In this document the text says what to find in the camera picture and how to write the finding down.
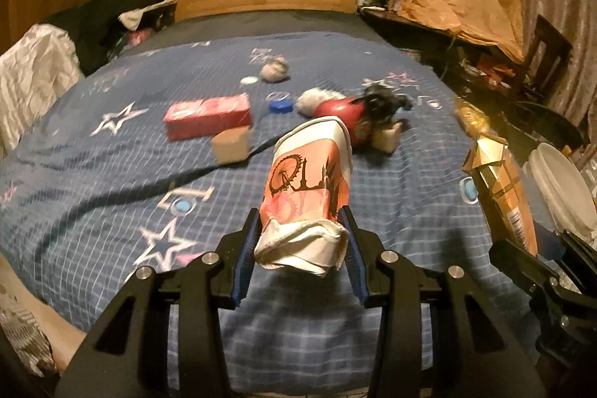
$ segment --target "red tissue box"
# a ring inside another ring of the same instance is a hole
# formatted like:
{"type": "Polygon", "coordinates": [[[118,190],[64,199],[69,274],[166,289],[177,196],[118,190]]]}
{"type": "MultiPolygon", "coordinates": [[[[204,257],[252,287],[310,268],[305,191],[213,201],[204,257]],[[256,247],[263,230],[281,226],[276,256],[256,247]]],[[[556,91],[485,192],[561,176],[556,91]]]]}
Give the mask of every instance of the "red tissue box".
{"type": "Polygon", "coordinates": [[[168,140],[217,135],[227,129],[251,125],[250,108],[246,93],[177,102],[168,109],[163,118],[168,140]]]}

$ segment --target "barcode label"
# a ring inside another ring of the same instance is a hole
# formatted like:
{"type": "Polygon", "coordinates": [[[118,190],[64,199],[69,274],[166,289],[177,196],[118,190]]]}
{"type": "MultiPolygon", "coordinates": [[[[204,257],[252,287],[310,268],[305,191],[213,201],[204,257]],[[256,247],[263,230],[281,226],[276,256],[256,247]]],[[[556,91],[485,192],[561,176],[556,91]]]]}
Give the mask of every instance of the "barcode label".
{"type": "Polygon", "coordinates": [[[516,238],[518,238],[518,240],[522,243],[524,249],[528,251],[528,244],[524,237],[524,226],[522,225],[522,216],[520,209],[518,209],[518,207],[514,208],[512,211],[508,212],[506,217],[510,222],[512,230],[514,230],[514,235],[516,235],[516,238]]]}

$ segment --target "black gripper frame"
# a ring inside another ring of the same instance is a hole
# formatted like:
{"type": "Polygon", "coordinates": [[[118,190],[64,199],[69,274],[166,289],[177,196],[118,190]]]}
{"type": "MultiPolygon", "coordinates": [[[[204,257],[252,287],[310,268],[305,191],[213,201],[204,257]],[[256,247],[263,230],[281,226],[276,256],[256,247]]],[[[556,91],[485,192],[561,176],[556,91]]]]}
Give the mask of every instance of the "black gripper frame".
{"type": "Polygon", "coordinates": [[[365,307],[382,307],[368,398],[537,398],[546,391],[506,322],[460,267],[434,272],[387,252],[361,230],[350,209],[340,209],[348,229],[346,265],[365,307]],[[429,304],[433,367],[422,370],[421,304],[429,304]]]}
{"type": "MultiPolygon", "coordinates": [[[[535,368],[468,273],[459,267],[446,273],[422,269],[387,252],[375,233],[356,225],[347,206],[338,220],[349,233],[346,265],[355,295],[365,307],[383,308],[369,398],[418,398],[422,388],[446,398],[546,396],[535,368]],[[431,310],[434,363],[427,370],[422,370],[421,304],[431,310]]],[[[172,305],[179,306],[180,397],[234,396],[217,312],[236,308],[246,295],[260,233],[259,213],[253,209],[241,231],[223,237],[217,261],[211,254],[184,269],[156,274],[145,267],[131,276],[77,351],[56,398],[167,396],[172,305]]],[[[569,268],[579,288],[595,295],[595,252],[568,234],[560,238],[565,248],[560,265],[569,268]]],[[[566,335],[574,329],[590,341],[587,323],[596,322],[592,310],[597,308],[592,297],[552,285],[555,272],[507,240],[495,243],[490,256],[532,295],[531,307],[543,316],[541,339],[548,349],[562,352],[553,344],[557,335],[543,336],[553,330],[554,314],[568,317],[566,335]]]]}
{"type": "Polygon", "coordinates": [[[557,272],[510,240],[495,242],[491,263],[531,297],[529,306],[539,320],[536,348],[568,369],[597,359],[597,252],[568,230],[549,233],[535,223],[543,242],[560,247],[555,262],[580,294],[563,288],[557,272]]]}
{"type": "Polygon", "coordinates": [[[87,334],[55,397],[166,398],[168,322],[176,304],[180,397],[232,397],[218,309],[234,309],[246,296],[260,234],[253,208],[241,231],[220,240],[217,259],[198,257],[166,273],[137,269],[87,334]]]}

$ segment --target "red toy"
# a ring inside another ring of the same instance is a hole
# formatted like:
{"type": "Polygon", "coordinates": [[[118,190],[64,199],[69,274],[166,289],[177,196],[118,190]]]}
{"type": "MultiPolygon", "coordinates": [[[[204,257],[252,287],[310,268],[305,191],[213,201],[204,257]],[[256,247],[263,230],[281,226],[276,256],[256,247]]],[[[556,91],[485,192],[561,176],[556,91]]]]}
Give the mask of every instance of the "red toy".
{"type": "Polygon", "coordinates": [[[371,135],[371,119],[365,112],[365,103],[352,104],[356,96],[349,96],[342,100],[326,100],[315,109],[314,117],[336,116],[348,129],[350,144],[353,147],[367,142],[371,135]]]}

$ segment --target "gold wrapper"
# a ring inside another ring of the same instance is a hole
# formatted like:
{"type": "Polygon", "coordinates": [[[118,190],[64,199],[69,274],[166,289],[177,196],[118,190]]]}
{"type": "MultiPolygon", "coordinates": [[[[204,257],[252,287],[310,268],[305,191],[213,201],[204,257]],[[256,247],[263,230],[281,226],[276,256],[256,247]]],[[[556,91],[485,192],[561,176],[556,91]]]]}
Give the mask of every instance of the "gold wrapper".
{"type": "Polygon", "coordinates": [[[483,110],[458,96],[454,97],[454,105],[456,106],[456,118],[469,137],[476,139],[480,134],[486,134],[489,131],[489,118],[483,110]]]}

